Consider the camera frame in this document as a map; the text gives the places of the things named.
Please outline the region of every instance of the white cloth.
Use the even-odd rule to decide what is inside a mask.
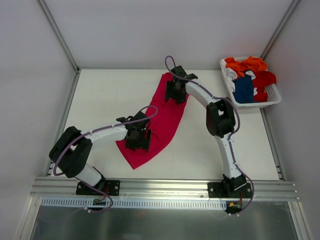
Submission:
[[[231,88],[232,92],[236,91],[236,85],[233,80],[237,79],[238,75],[235,71],[233,71],[230,67],[225,69],[226,82]]]
[[[248,76],[250,76],[251,77],[251,80],[253,80],[253,79],[256,79],[256,75],[254,74],[254,72],[253,71],[246,71],[245,72],[245,75],[248,75]]]

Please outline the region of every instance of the cable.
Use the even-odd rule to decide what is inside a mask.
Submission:
[[[204,90],[211,98],[213,98],[213,99],[215,99],[215,100],[225,100],[225,101],[227,101],[227,102],[231,105],[231,107],[233,108],[233,111],[235,112],[236,120],[237,120],[237,127],[236,127],[236,129],[229,135],[229,137],[228,137],[228,142],[229,142],[229,146],[230,146],[230,150],[231,150],[232,160],[233,160],[233,163],[234,163],[236,169],[238,169],[238,171],[239,171],[241,174],[243,174],[243,175],[249,180],[249,182],[250,182],[250,184],[251,184],[251,187],[252,187],[252,196],[251,196],[249,202],[247,203],[247,205],[240,211],[240,212],[243,212],[243,211],[252,203],[252,200],[254,199],[255,186],[254,186],[254,182],[252,181],[252,179],[251,179],[247,174],[245,174],[244,171],[242,171],[241,168],[238,166],[237,161],[236,161],[236,157],[235,157],[235,153],[234,153],[234,150],[233,150],[233,147],[232,147],[231,137],[232,137],[235,133],[237,133],[237,132],[239,131],[239,129],[240,129],[240,116],[239,116],[238,110],[237,110],[236,106],[233,104],[233,102],[232,102],[229,98],[227,98],[227,97],[214,96],[208,89],[206,89],[204,86],[202,86],[202,85],[199,84],[198,82],[193,81],[193,80],[189,80],[189,79],[186,79],[186,78],[184,78],[184,77],[181,77],[181,76],[178,76],[178,75],[174,74],[174,73],[170,70],[170,68],[169,68],[169,66],[168,66],[168,64],[167,64],[167,59],[169,59],[169,58],[172,60],[174,67],[176,67],[176,62],[175,62],[174,58],[173,58],[172,56],[170,56],[170,55],[168,55],[168,56],[165,57],[165,59],[164,59],[164,64],[165,64],[166,69],[171,73],[171,75],[172,75],[173,77],[176,77],[177,79],[184,80],[184,81],[187,81],[187,82],[191,82],[191,83],[193,83],[193,84],[196,84],[198,87],[200,87],[202,90]]]

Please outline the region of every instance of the plastic laundry basket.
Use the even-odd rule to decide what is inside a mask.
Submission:
[[[248,56],[240,56],[240,57],[234,57],[234,60],[242,62],[243,60],[246,60]],[[223,64],[223,60],[226,58],[223,58],[220,60],[220,66],[222,70],[222,76],[224,80],[225,87],[228,91],[228,95],[230,96],[232,102],[237,108],[264,108],[266,106],[272,105],[272,104],[278,104],[281,101],[281,96],[278,92],[278,89],[275,84],[271,84],[269,86],[265,87],[265,92],[268,94],[268,101],[267,102],[255,102],[255,103],[238,103],[235,100],[234,94],[232,92],[231,87],[229,86],[227,82],[227,75],[226,75],[226,67]]]

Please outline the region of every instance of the red clothing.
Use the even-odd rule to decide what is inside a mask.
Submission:
[[[255,79],[252,80],[253,87],[256,88],[257,94],[253,96],[255,102],[267,102],[268,94],[265,87],[277,82],[276,76],[269,71],[254,71]]]
[[[149,104],[158,108],[157,115],[150,120],[149,129],[152,130],[152,135],[149,151],[143,149],[136,149],[135,151],[128,149],[126,148],[125,140],[116,142],[120,152],[133,169],[147,163],[160,153],[171,142],[178,129],[187,102],[176,104],[176,101],[172,99],[165,102],[167,81],[171,80],[172,76],[169,72],[162,75],[160,83]],[[151,116],[154,112],[154,108],[149,108],[145,114]]]

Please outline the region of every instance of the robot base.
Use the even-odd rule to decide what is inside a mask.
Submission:
[[[103,178],[96,186],[96,189],[99,189],[102,192],[105,192],[109,196],[119,196],[120,192],[120,181],[119,180],[108,180]],[[100,196],[101,194],[92,190],[91,188],[84,185],[82,182],[79,182],[76,191],[76,195],[87,195],[87,196]]]

